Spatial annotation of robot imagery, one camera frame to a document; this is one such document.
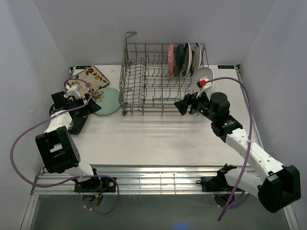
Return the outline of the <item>mint green flower plate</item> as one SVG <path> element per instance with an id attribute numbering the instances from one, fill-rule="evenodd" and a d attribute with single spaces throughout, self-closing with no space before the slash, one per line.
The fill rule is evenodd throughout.
<path id="1" fill-rule="evenodd" d="M 101 107 L 95 112 L 96 115 L 110 115 L 120 108 L 119 91 L 115 88 L 99 89 L 93 94 L 92 99 Z"/>

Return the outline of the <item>white oval plate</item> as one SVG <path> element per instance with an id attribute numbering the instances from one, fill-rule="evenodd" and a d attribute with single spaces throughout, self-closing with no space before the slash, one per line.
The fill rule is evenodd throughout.
<path id="1" fill-rule="evenodd" d="M 197 69 L 193 75 L 189 85 L 189 94 L 197 94 L 200 97 L 203 92 L 210 98 L 215 90 L 215 82 L 209 82 L 214 79 L 214 73 L 210 67 L 201 67 Z"/>

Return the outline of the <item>pink polka dot plate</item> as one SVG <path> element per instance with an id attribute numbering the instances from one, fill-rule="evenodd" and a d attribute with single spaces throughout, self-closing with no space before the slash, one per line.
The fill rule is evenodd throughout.
<path id="1" fill-rule="evenodd" d="M 176 46 L 173 43 L 170 43 L 169 47 L 168 47 L 167 64 L 168 64 L 168 75 L 169 75 L 169 77 L 175 76 Z"/>

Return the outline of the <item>dark teal square plate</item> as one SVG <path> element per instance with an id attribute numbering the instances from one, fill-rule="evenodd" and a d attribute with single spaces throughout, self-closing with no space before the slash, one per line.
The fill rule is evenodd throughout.
<path id="1" fill-rule="evenodd" d="M 180 74 L 183 64 L 184 64 L 184 45 L 179 44 L 176 47 L 176 73 L 175 73 L 176 76 Z"/>

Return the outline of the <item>dark square floral plate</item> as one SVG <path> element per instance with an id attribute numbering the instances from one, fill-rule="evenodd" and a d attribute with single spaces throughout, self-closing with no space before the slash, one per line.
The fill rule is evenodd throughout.
<path id="1" fill-rule="evenodd" d="M 69 124 L 68 132 L 72 135 L 78 135 L 82 131 L 89 114 L 85 116 L 72 116 L 72 121 Z"/>

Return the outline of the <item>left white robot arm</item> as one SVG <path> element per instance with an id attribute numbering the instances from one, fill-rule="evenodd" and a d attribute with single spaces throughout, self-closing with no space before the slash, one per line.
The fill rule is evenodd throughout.
<path id="1" fill-rule="evenodd" d="M 81 162 L 81 156 L 71 135 L 80 134 L 90 114 L 101 109 L 86 93 L 82 98 L 58 92 L 51 95 L 53 104 L 49 115 L 53 119 L 35 142 L 49 173 L 67 173 L 73 181 L 88 191 L 102 187 L 101 178 L 92 165 Z"/>

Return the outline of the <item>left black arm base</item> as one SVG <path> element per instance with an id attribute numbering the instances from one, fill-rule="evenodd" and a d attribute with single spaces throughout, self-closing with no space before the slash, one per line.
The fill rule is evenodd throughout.
<path id="1" fill-rule="evenodd" d="M 112 193 L 116 191 L 116 177 L 94 177 L 84 182 L 75 181 L 74 192 L 78 193 L 99 193 L 105 191 Z"/>

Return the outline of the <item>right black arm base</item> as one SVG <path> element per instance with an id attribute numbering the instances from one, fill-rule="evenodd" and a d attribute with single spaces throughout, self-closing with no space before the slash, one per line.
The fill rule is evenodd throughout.
<path id="1" fill-rule="evenodd" d="M 231 192 L 240 172 L 236 166 L 225 164 L 215 176 L 202 176 L 196 184 L 203 192 Z"/>

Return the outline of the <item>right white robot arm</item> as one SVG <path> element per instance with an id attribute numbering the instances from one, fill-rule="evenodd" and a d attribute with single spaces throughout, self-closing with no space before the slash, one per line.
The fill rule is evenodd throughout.
<path id="1" fill-rule="evenodd" d="M 248 139 L 246 130 L 230 115 L 230 102 L 224 93 L 215 92 L 210 98 L 206 93 L 202 93 L 201 96 L 196 93 L 187 94 L 174 105 L 181 115 L 199 113 L 208 118 L 213 133 L 246 158 L 257 173 L 252 175 L 241 172 L 236 166 L 226 164 L 217 171 L 215 177 L 207 181 L 202 180 L 204 187 L 228 190 L 236 186 L 257 197 L 271 213 L 301 198 L 299 170 L 293 165 L 285 166 L 257 143 Z"/>

